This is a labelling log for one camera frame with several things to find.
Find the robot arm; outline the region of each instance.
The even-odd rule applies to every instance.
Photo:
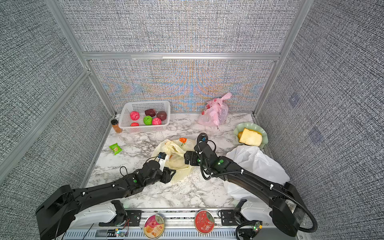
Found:
[[[316,220],[306,209],[293,185],[267,181],[225,156],[218,157],[215,150],[208,145],[208,136],[205,133],[199,135],[194,149],[194,152],[188,151],[184,155],[186,164],[200,166],[206,180],[219,177],[255,194],[272,208],[272,221],[283,233],[294,237],[298,230],[316,231]],[[164,162],[165,158],[166,155],[161,153],[159,162]],[[70,227],[79,225],[104,222],[104,226],[117,226],[124,223],[127,216],[118,199],[139,193],[145,186],[155,182],[168,183],[172,179],[176,171],[166,167],[161,171],[163,166],[159,162],[146,162],[142,169],[107,184],[83,189],[71,189],[69,185],[60,187],[36,210],[41,240],[53,239]],[[287,205],[288,200],[294,203],[294,209]],[[300,227],[305,214],[312,220],[312,228]],[[246,219],[240,216],[238,222],[244,221]]]
[[[62,186],[36,210],[40,239],[54,239],[76,225],[103,221],[106,226],[118,225],[126,220],[126,213],[122,203],[114,199],[132,196],[158,181],[168,183],[175,173],[166,167],[161,171],[160,164],[151,160],[142,169],[107,184],[82,189]]]
[[[216,145],[215,149],[212,150],[208,145],[208,141],[211,141],[208,140],[208,136],[201,133],[197,138],[195,151],[189,151],[184,155],[186,164],[200,166],[201,174],[205,180],[209,180],[211,177],[219,177],[253,193],[272,208],[269,215],[273,224],[291,237],[295,237],[299,230],[303,232],[315,232],[317,230],[317,222],[314,216],[308,211],[292,184],[286,182],[284,185],[280,185],[270,182],[241,168],[237,163],[225,156],[218,157],[215,153]],[[300,227],[305,214],[310,217],[313,223],[311,228]]]

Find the green plate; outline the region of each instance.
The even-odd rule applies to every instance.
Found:
[[[233,131],[233,134],[236,136],[237,142],[239,142],[239,138],[237,137],[237,135],[239,134],[239,132],[242,132],[244,130],[244,128],[247,128],[250,130],[255,130],[255,131],[262,134],[263,139],[262,139],[262,143],[260,144],[259,148],[263,149],[264,145],[268,143],[268,136],[262,127],[260,127],[257,124],[254,124],[253,122],[244,122],[244,123],[240,123],[236,126],[235,130]]]

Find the round tin lid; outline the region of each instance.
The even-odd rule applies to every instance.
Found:
[[[195,216],[195,228],[203,234],[212,232],[215,227],[215,219],[207,210],[199,211]]]
[[[152,215],[144,224],[144,235],[149,239],[156,239],[163,234],[164,227],[164,219],[160,215]]]

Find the orange label tin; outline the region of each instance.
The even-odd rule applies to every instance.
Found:
[[[163,234],[164,227],[164,219],[160,215],[152,215],[144,224],[144,235],[149,239],[156,239]]]

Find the white plastic bag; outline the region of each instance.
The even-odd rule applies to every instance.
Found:
[[[172,141],[166,139],[155,148],[152,157],[157,156],[160,152],[165,152],[170,156],[165,166],[176,170],[171,182],[177,182],[187,177],[193,169],[192,166],[184,163],[184,153],[194,151],[195,145],[196,141],[191,139],[180,138]]]
[[[259,147],[246,145],[238,146],[234,150],[228,152],[226,157],[232,159],[245,170],[268,181],[284,185],[285,182],[290,180],[280,164],[265,155]],[[257,197],[249,191],[231,182],[224,181],[224,187],[227,190],[227,193],[236,200],[243,198],[257,199]]]
[[[215,98],[207,102],[202,115],[199,117],[199,123],[202,125],[216,127],[223,124],[228,116],[228,106],[223,100],[230,99],[231,93],[227,93],[222,98]]]

